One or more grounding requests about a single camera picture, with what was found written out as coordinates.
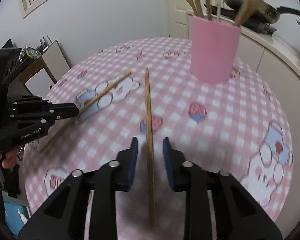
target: pink container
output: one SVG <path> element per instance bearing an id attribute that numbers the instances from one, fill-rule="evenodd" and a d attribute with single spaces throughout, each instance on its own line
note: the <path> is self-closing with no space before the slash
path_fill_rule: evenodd
<path id="1" fill-rule="evenodd" d="M 200 17 L 191 17 L 191 73 L 201 82 L 220 84 L 229 80 L 241 29 Z"/>

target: frying pan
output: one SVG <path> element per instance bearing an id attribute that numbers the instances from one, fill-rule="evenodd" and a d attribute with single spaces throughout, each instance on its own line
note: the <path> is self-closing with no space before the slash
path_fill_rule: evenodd
<path id="1" fill-rule="evenodd" d="M 244 0 L 224 0 L 226 5 L 235 11 L 239 11 L 243 1 Z M 282 6 L 274 8 L 266 2 L 262 2 L 251 17 L 262 23 L 272 24 L 279 21 L 281 14 L 294 14 L 300 16 L 300 11 Z"/>

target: table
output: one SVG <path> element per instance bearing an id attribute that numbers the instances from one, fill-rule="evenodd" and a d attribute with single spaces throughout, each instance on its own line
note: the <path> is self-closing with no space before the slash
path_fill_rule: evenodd
<path id="1" fill-rule="evenodd" d="M 134 185 L 116 193 L 119 239 L 182 239 L 185 193 L 170 190 L 162 141 L 203 169 L 230 171 L 276 220 L 286 200 L 293 170 L 289 125 L 279 101 L 250 67 L 236 59 L 229 82 L 200 83 L 190 73 L 191 41 L 153 38 L 105 49 L 73 67 L 52 88 L 53 103 L 83 106 L 96 93 L 132 71 L 40 155 L 46 138 L 26 146 L 24 175 L 32 212 L 75 169 L 85 172 L 115 159 L 139 141 Z M 148 222 L 145 134 L 145 68 L 149 68 L 154 130 L 157 228 Z M 56 123 L 53 136 L 62 121 Z"/>

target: clock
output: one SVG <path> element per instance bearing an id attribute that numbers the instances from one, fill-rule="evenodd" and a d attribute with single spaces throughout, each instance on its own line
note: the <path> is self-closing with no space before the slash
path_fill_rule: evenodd
<path id="1" fill-rule="evenodd" d="M 33 59 L 39 59 L 42 56 L 37 49 L 30 48 L 30 47 L 26 48 L 26 54 Z"/>

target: white wall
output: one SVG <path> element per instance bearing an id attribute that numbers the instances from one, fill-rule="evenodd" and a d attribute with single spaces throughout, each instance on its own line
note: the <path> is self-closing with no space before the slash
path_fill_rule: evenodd
<path id="1" fill-rule="evenodd" d="M 0 3 L 0 48 L 11 38 L 37 47 L 58 39 L 70 66 L 133 39 L 165 36 L 164 0 L 48 0 L 22 19 L 17 0 Z"/>
<path id="2" fill-rule="evenodd" d="M 279 6 L 290 7 L 293 9 L 300 10 L 299 0 L 265 0 L 271 6 L 277 8 Z M 290 46 L 296 50 L 300 50 L 300 26 L 297 24 L 296 20 L 300 21 L 299 16 L 282 14 L 279 22 L 273 24 L 272 26 L 277 30 L 275 33 L 286 41 Z"/>

